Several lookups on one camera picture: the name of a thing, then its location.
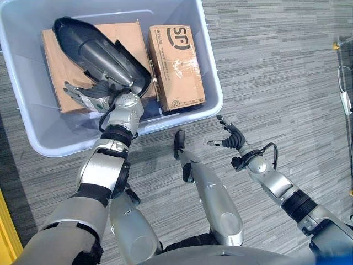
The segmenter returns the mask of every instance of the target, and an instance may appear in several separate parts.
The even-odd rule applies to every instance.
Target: gray plastic bin
[[[139,134],[211,117],[223,104],[201,0],[13,0],[0,1],[0,42],[31,146],[49,157],[93,146],[100,133],[91,114],[60,113],[47,69],[41,31],[70,16],[92,24],[140,21],[145,39],[151,25],[190,25],[206,103],[189,112],[141,122]]]

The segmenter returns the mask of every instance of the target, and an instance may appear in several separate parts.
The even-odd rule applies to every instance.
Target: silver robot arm
[[[127,154],[142,114],[137,95],[125,93],[116,98],[106,129],[79,171],[76,193],[55,209],[14,264],[99,263],[110,199],[123,259],[138,263],[161,250],[147,220],[124,192],[130,168]],[[141,251],[146,249],[141,248],[143,242],[149,244],[148,251]]]
[[[241,158],[232,160],[236,171],[247,169],[251,179],[259,183],[269,197],[294,219],[306,236],[311,237],[309,246],[315,254],[337,256],[353,249],[353,230],[350,227],[275,170],[260,150],[254,150],[246,143],[243,134],[231,122],[222,116],[217,118],[232,135],[223,141],[210,141],[208,144],[239,151]]]

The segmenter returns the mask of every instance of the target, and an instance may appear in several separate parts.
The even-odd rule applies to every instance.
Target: robotic hand
[[[217,119],[231,136],[222,141],[209,141],[211,146],[235,148],[241,157],[232,159],[236,171],[247,169],[251,179],[259,183],[269,197],[278,204],[298,228],[311,236],[310,248],[320,256],[339,256],[353,249],[353,230],[340,221],[324,206],[316,204],[307,194],[299,189],[282,173],[276,170],[277,146],[273,143],[263,149],[253,149],[241,131],[229,120],[218,115]],[[269,146],[275,148],[273,165],[263,158]]]

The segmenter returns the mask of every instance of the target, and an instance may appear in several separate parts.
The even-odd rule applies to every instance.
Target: robot forearm
[[[140,99],[121,95],[77,181],[77,191],[61,203],[26,245],[15,264],[97,264],[112,197],[124,191],[129,146],[143,114]]]
[[[245,144],[239,153],[251,151]],[[254,157],[247,165],[251,178],[258,182],[270,198],[278,204],[298,228],[311,237],[310,247],[315,253],[338,256],[353,249],[353,231],[324,206],[316,204],[282,173],[274,170],[262,156]]]
[[[347,249],[353,249],[353,230],[340,221],[324,206],[316,204],[292,181],[278,172],[275,162],[271,164],[262,154],[266,150],[253,149],[247,144],[244,135],[231,122],[217,116],[224,129],[231,133],[223,141],[210,141],[211,146],[235,148],[241,158],[234,157],[232,166],[236,171],[247,169],[250,177],[258,182],[269,197],[279,205],[289,217],[298,224],[298,228],[311,237],[311,249],[320,255],[340,255]]]

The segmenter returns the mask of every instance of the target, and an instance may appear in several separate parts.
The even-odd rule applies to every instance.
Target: gray carpet
[[[254,147],[277,143],[278,170],[348,222],[349,133],[338,94],[338,56],[331,47],[337,36],[353,32],[353,2],[205,0],[204,10],[224,94],[221,114]],[[30,147],[2,55],[0,89],[0,185],[25,245],[74,192],[87,152],[46,158]],[[179,129],[187,133],[188,148],[227,186],[243,218],[244,246],[288,255],[308,249],[294,221],[246,172],[234,171],[234,151],[206,145],[227,136],[215,118],[141,136],[131,146],[129,182],[165,246],[208,231],[196,187],[181,180],[173,159]],[[103,248],[102,264],[121,263],[108,226]]]

